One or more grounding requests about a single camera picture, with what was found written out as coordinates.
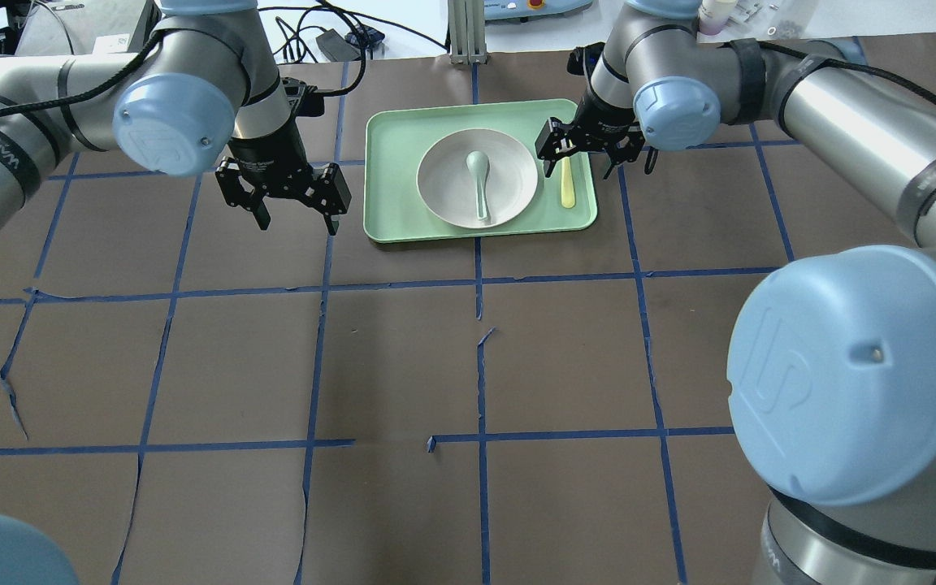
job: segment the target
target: spoon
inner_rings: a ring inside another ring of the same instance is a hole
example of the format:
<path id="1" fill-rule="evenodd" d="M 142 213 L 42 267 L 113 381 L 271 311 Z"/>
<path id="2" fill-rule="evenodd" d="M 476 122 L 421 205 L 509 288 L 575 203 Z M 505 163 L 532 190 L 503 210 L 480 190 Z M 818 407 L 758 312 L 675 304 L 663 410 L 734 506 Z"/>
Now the spoon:
<path id="1" fill-rule="evenodd" d="M 479 214 L 479 219 L 489 219 L 489 212 L 486 210 L 486 179 L 490 176 L 490 157 L 477 149 L 468 153 L 465 159 L 468 166 L 468 172 L 472 178 L 475 178 L 475 211 Z"/>

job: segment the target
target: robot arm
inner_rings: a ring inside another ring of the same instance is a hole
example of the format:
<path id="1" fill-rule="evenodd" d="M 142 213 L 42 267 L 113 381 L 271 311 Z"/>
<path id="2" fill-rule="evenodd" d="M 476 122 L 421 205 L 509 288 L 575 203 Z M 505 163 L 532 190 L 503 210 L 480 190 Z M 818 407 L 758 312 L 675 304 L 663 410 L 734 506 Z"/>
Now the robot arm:
<path id="1" fill-rule="evenodd" d="M 264 197 L 296 199 L 335 233 L 348 185 L 337 164 L 309 165 L 296 124 L 322 99 L 281 78 L 256 0 L 160 4 L 168 18 L 135 57 L 0 58 L 0 228 L 68 153 L 120 148 L 146 169 L 189 176 L 229 144 L 215 170 L 227 204 L 267 229 Z"/>
<path id="2" fill-rule="evenodd" d="M 755 585 L 936 583 L 936 108 L 848 69 L 846 44 L 696 44 L 698 0 L 625 0 L 587 92 L 536 142 L 634 162 L 718 124 L 776 119 L 921 252 L 851 249 L 776 271 L 728 356 L 736 436 L 772 486 Z"/>

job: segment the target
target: yellow handle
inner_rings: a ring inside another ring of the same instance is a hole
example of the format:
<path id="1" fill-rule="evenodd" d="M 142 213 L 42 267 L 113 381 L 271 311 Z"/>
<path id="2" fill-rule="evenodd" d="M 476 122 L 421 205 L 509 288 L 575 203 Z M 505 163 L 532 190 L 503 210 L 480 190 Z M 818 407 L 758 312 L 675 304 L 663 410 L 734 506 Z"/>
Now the yellow handle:
<path id="1" fill-rule="evenodd" d="M 576 207 L 576 189 L 573 188 L 573 173 L 570 169 L 570 160 L 561 160 L 561 206 L 566 210 Z"/>

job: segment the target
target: gray surface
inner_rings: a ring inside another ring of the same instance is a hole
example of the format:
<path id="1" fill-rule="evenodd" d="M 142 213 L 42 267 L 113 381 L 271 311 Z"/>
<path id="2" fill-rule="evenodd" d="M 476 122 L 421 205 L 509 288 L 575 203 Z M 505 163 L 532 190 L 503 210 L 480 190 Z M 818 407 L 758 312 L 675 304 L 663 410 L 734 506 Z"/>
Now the gray surface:
<path id="1" fill-rule="evenodd" d="M 936 36 L 868 48 L 936 88 Z M 494 55 L 480 100 L 576 99 L 582 80 L 561 73 L 564 59 Z M 442 59 L 370 67 L 344 105 L 328 100 L 330 118 L 300 125 L 312 159 L 334 157 L 337 128 L 342 158 L 361 158 L 371 112 L 472 100 L 471 71 Z M 324 88 L 341 81 L 341 66 L 298 75 L 317 72 Z M 688 584 L 746 585 L 769 496 L 726 434 L 724 351 L 748 290 L 787 261 L 775 204 L 796 256 L 903 240 L 795 145 L 761 148 L 772 197 L 750 128 L 727 132 L 743 144 L 667 154 L 651 176 L 628 167 L 630 214 L 613 174 L 596 185 L 594 226 L 487 238 L 478 266 L 472 240 L 371 244 L 363 170 L 349 163 L 353 211 L 330 264 L 314 212 L 271 202 L 274 225 L 259 232 L 211 176 L 183 256 L 194 181 L 90 175 L 134 169 L 123 155 L 82 154 L 41 278 L 33 262 L 64 181 L 2 234 L 31 240 L 15 256 L 0 249 L 0 299 L 12 303 L 0 306 L 0 367 L 24 286 L 153 300 L 37 297 L 11 367 L 32 438 L 0 388 L 0 447 L 127 451 L 0 454 L 0 510 L 48 530 L 90 583 L 108 583 L 146 444 L 122 583 L 290 584 L 309 471 L 307 585 L 480 583 L 483 542 L 490 583 L 674 585 L 680 542 Z M 660 418 L 672 429 L 665 461 Z M 89 499 L 92 511 L 76 507 Z"/>

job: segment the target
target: bottle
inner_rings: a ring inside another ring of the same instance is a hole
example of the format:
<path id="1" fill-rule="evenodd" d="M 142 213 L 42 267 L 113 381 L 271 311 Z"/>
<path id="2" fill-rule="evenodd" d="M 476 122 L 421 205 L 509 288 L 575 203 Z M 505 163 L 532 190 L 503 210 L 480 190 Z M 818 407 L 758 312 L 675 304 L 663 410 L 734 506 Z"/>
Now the bottle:
<path id="1" fill-rule="evenodd" d="M 728 15 L 739 0 L 703 0 L 699 7 L 699 33 L 714 36 L 724 30 Z"/>

